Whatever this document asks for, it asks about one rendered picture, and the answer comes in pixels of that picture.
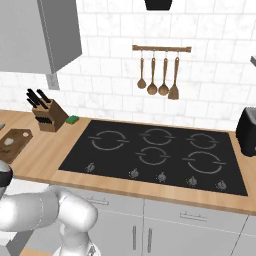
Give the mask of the wooden cutting board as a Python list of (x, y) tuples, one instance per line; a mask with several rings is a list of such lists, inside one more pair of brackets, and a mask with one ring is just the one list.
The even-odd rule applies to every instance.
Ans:
[[(14, 139), (14, 142), (9, 146), (4, 145), (7, 138)], [(30, 129), (10, 129), (0, 139), (0, 160), (11, 164), (32, 138)]]

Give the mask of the black hob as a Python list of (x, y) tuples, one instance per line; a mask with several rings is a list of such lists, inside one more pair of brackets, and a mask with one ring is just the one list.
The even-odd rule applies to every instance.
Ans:
[[(85, 168), (95, 164), (92, 172)], [(65, 160), (63, 171), (245, 196), (247, 190), (226, 132), (93, 120)], [(139, 176), (130, 177), (137, 169)], [(164, 172), (166, 180), (158, 175)], [(188, 184), (192, 176), (195, 186)], [(223, 180), (225, 190), (217, 188)]]

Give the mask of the wooden ladle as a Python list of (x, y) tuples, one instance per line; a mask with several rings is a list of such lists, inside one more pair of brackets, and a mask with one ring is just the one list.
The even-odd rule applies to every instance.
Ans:
[(163, 64), (163, 82), (162, 82), (162, 85), (158, 88), (158, 93), (161, 96), (165, 96), (169, 92), (169, 89), (166, 85), (167, 66), (168, 66), (168, 59), (165, 58), (164, 59), (164, 64)]
[[(151, 61), (151, 74), (155, 74), (155, 58)], [(149, 95), (155, 95), (157, 93), (157, 86), (154, 84), (154, 77), (151, 77), (151, 83), (147, 87), (147, 92)]]

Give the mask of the small wooden spoon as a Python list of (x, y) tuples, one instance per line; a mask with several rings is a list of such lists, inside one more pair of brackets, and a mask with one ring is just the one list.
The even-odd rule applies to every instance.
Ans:
[(140, 79), (139, 81), (137, 82), (137, 86), (140, 88), (140, 89), (144, 89), (146, 87), (146, 82), (145, 80), (143, 79), (143, 69), (144, 69), (144, 59), (141, 58), (140, 59)]

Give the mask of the wooden spatula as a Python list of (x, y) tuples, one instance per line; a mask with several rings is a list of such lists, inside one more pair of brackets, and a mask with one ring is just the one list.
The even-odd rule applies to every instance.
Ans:
[(176, 85), (177, 81), (177, 74), (178, 74), (178, 68), (179, 68), (179, 58), (175, 58), (175, 65), (174, 65), (174, 81), (173, 85), (171, 86), (168, 94), (168, 98), (172, 100), (178, 100), (179, 99), (179, 90)]

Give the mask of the grey drawer front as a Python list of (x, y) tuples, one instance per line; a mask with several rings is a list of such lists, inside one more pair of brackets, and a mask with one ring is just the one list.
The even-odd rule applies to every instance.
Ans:
[(76, 217), (94, 216), (98, 210), (141, 216), (143, 200), (110, 193), (51, 185), (48, 191), (57, 194), (61, 218), (74, 214)]
[[(180, 213), (207, 217), (207, 222), (180, 218)], [(244, 214), (236, 214), (225, 211), (205, 209), (200, 207), (192, 207), (181, 204), (145, 200), (144, 214), (146, 217), (199, 226), (204, 228), (212, 228), (221, 231), (240, 233), (247, 216)]]

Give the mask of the wooden knife block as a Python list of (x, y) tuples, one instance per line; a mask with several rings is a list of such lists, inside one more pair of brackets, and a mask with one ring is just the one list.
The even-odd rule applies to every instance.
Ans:
[(51, 99), (50, 103), (46, 103), (47, 109), (39, 105), (32, 109), (35, 119), (41, 131), (57, 132), (68, 118), (67, 113)]

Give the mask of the grey cupboard door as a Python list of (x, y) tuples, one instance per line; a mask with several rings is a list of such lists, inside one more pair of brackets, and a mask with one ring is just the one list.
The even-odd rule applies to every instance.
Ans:
[[(101, 256), (141, 256), (142, 224), (141, 216), (100, 210), (98, 220), (89, 235)], [(133, 250), (133, 226), (137, 227), (136, 250)]]
[(249, 216), (232, 256), (256, 256), (256, 216)]
[[(151, 228), (151, 253), (147, 252)], [(240, 234), (187, 224), (144, 219), (144, 256), (231, 256)]]

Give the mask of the black toaster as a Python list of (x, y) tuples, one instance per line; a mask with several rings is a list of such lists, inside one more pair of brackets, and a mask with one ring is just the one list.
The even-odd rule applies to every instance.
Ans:
[(243, 155), (256, 156), (256, 107), (244, 108), (236, 128), (236, 138)]

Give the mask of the black range hood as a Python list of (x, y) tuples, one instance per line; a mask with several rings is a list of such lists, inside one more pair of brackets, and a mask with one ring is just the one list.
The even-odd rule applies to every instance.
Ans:
[(144, 0), (149, 11), (169, 11), (173, 0)]

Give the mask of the wooden utensil rail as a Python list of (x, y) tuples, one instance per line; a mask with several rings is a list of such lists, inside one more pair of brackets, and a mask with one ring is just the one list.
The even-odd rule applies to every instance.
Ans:
[(188, 52), (190, 53), (192, 47), (166, 47), (166, 46), (139, 46), (132, 45), (133, 51), (164, 51), (164, 52)]

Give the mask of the grey wall socket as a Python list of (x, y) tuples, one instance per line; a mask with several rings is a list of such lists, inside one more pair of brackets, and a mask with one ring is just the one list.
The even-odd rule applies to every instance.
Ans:
[(58, 77), (56, 73), (47, 74), (46, 79), (47, 79), (48, 88), (50, 90), (59, 90), (59, 82), (58, 82)]

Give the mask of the grey wall cupboard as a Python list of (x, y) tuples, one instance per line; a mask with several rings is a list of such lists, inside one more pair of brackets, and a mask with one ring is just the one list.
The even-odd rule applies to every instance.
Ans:
[(76, 0), (0, 0), (0, 71), (53, 74), (81, 54)]

